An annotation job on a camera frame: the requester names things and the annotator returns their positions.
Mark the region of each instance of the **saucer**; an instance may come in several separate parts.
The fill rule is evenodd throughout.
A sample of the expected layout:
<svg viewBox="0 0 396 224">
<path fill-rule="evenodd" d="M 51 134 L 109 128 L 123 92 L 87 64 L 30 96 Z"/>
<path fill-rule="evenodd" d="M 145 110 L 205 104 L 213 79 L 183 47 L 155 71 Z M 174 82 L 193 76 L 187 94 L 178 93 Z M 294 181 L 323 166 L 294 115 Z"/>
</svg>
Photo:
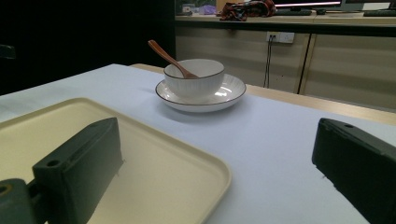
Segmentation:
<svg viewBox="0 0 396 224">
<path fill-rule="evenodd" d="M 174 109 L 204 113 L 221 110 L 236 104 L 242 98 L 246 89 L 247 86 L 241 79 L 226 74 L 220 89 L 209 96 L 207 101 L 200 104 L 195 104 L 176 96 L 169 90 L 165 80 L 158 83 L 155 91 L 167 105 Z"/>
</svg>

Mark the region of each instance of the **power outlet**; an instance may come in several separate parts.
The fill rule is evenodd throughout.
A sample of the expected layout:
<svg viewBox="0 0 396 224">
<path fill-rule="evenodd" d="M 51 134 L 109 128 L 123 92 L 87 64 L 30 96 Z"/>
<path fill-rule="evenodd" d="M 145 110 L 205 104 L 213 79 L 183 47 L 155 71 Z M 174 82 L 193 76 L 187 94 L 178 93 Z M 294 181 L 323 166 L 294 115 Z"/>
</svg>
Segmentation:
<svg viewBox="0 0 396 224">
<path fill-rule="evenodd" d="M 276 43 L 292 44 L 294 40 L 294 33 L 268 31 L 266 41 L 269 41 L 271 36 L 272 41 Z"/>
</svg>

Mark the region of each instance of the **keyboard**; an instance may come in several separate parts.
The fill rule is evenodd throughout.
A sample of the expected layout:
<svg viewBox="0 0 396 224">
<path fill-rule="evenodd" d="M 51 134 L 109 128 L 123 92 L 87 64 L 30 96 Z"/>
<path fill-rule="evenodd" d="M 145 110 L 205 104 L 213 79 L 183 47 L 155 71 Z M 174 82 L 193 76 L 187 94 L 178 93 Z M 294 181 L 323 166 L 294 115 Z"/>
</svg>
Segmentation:
<svg viewBox="0 0 396 224">
<path fill-rule="evenodd" d="M 274 16 L 310 16 L 311 14 L 312 14 L 311 10 L 302 10 L 302 11 L 278 10 L 275 12 Z"/>
<path fill-rule="evenodd" d="M 365 11 L 363 17 L 396 17 L 396 10 Z"/>
</svg>

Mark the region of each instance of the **beige tray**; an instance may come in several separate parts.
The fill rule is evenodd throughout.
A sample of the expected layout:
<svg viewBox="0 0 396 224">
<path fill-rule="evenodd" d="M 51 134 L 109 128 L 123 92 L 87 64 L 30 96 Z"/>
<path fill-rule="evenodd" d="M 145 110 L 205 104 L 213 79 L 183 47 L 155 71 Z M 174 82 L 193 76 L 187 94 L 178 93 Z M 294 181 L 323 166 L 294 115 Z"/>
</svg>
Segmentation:
<svg viewBox="0 0 396 224">
<path fill-rule="evenodd" d="M 91 100 L 78 98 L 0 123 L 0 180 L 32 166 L 88 124 L 117 117 L 125 163 L 89 223 L 202 223 L 230 186 L 220 159 Z"/>
</svg>

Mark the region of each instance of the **spoon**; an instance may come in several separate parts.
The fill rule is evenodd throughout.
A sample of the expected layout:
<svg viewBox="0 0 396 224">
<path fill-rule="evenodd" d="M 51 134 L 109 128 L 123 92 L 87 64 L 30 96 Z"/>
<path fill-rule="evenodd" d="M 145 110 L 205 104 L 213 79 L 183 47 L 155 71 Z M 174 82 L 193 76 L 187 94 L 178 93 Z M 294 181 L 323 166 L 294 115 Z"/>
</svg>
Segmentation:
<svg viewBox="0 0 396 224">
<path fill-rule="evenodd" d="M 180 63 L 178 63 L 174 58 L 172 58 L 168 53 L 166 53 L 163 48 L 160 47 L 159 44 L 155 40 L 149 40 L 148 45 L 154 49 L 155 52 L 157 52 L 161 57 L 163 57 L 166 61 L 174 65 L 175 67 L 180 70 L 181 74 L 183 75 L 184 78 L 198 78 L 198 76 L 194 75 L 193 73 L 189 72 L 187 69 L 185 69 L 183 66 L 181 66 Z"/>
</svg>

